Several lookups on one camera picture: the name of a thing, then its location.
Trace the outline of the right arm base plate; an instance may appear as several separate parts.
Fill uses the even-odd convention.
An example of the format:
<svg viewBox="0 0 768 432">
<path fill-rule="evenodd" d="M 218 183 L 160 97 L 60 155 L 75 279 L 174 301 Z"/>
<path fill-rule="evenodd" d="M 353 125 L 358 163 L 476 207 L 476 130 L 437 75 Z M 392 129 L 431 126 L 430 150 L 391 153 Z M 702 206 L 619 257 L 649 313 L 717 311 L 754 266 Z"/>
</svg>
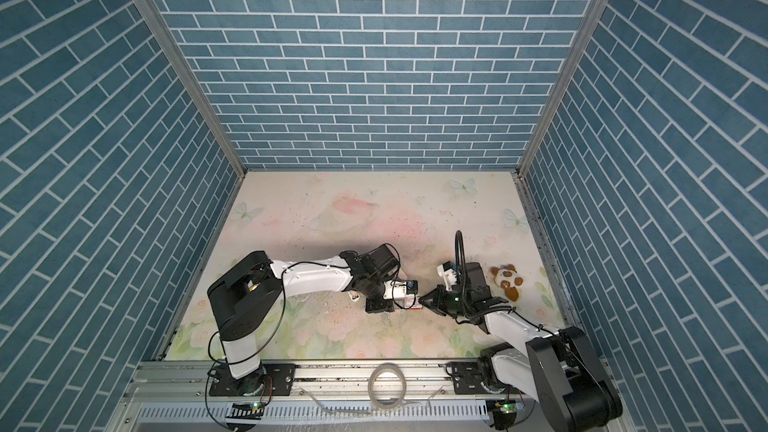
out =
<svg viewBox="0 0 768 432">
<path fill-rule="evenodd" d="M 495 382 L 477 361 L 450 361 L 444 367 L 456 395 L 507 394 L 508 385 Z"/>
</svg>

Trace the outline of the red staple box sleeve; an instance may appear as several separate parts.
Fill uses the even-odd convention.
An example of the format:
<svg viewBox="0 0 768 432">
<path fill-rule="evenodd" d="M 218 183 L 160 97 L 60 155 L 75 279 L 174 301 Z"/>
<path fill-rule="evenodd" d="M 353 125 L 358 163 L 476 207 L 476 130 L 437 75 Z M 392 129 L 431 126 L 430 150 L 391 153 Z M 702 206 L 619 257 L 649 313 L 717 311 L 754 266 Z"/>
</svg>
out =
<svg viewBox="0 0 768 432">
<path fill-rule="evenodd" d="M 412 309 L 412 308 L 414 308 L 416 306 L 417 301 L 418 301 L 418 299 L 417 299 L 416 296 L 406 296 L 406 297 L 404 297 L 402 299 L 398 299 L 396 301 L 396 304 L 401 309 L 410 310 L 410 309 Z"/>
</svg>

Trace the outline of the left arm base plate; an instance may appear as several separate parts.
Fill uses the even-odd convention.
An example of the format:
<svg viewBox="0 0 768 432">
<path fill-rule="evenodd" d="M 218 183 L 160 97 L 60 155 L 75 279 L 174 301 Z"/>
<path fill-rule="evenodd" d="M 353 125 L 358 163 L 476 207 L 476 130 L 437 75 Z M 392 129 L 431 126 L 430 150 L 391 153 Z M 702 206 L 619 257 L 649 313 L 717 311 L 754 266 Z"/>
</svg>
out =
<svg viewBox="0 0 768 432">
<path fill-rule="evenodd" d="M 213 397 L 274 397 L 289 396 L 297 365 L 293 363 L 262 363 L 241 378 L 234 378 L 226 365 L 215 365 L 208 374 L 208 393 Z"/>
</svg>

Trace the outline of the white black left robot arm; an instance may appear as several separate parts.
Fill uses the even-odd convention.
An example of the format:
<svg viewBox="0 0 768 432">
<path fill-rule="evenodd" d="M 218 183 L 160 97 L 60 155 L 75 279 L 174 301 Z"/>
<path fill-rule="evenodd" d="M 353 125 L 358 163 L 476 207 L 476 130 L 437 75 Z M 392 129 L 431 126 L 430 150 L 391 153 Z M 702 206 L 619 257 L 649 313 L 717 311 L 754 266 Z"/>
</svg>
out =
<svg viewBox="0 0 768 432">
<path fill-rule="evenodd" d="M 401 275 L 399 255 L 388 244 L 369 252 L 342 251 L 323 260 L 271 260 L 254 251 L 214 281 L 207 297 L 230 376 L 258 374 L 264 349 L 255 332 L 277 301 L 320 292 L 348 292 L 368 314 L 393 312 L 418 301 L 419 285 Z"/>
</svg>

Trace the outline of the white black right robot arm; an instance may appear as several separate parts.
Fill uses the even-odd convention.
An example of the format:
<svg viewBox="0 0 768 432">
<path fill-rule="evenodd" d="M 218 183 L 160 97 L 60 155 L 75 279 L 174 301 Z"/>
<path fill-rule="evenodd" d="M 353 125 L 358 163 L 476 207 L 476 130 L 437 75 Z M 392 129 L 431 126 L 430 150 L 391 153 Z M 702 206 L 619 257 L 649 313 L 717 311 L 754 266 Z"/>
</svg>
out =
<svg viewBox="0 0 768 432">
<path fill-rule="evenodd" d="M 553 430 L 589 431 L 623 415 L 620 394 L 580 328 L 553 332 L 522 317 L 501 297 L 471 303 L 468 293 L 442 285 L 419 303 L 505 343 L 505 348 L 491 347 L 481 354 L 486 386 L 511 386 L 529 395 Z"/>
</svg>

